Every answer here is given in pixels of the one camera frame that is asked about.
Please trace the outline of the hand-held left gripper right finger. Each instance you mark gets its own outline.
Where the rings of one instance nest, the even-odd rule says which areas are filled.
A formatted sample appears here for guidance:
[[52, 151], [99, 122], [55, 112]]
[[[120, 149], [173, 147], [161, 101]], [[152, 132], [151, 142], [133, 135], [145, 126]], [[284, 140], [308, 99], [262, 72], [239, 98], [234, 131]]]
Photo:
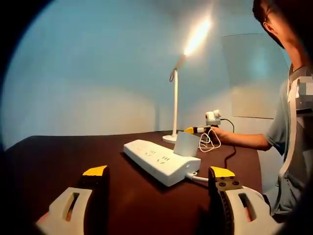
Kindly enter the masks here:
[[210, 167], [208, 186], [214, 235], [274, 235], [280, 230], [262, 194], [242, 186], [232, 171]]

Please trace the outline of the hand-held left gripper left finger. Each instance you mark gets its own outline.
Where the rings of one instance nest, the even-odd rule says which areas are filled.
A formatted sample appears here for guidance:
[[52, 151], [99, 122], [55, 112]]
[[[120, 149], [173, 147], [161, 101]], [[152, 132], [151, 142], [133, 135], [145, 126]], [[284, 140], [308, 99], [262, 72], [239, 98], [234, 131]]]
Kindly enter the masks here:
[[36, 226], [44, 235], [106, 235], [109, 193], [109, 167], [90, 168], [49, 205]]

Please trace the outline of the person's right hand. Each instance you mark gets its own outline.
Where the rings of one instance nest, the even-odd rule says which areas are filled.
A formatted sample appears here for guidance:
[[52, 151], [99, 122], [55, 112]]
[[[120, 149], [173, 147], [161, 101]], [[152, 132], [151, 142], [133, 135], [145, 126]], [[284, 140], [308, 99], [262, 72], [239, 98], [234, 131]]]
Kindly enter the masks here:
[[221, 144], [224, 145], [234, 145], [235, 139], [234, 139], [234, 133], [225, 131], [219, 127], [212, 126], [211, 130], [215, 132], [218, 139], [220, 140]]

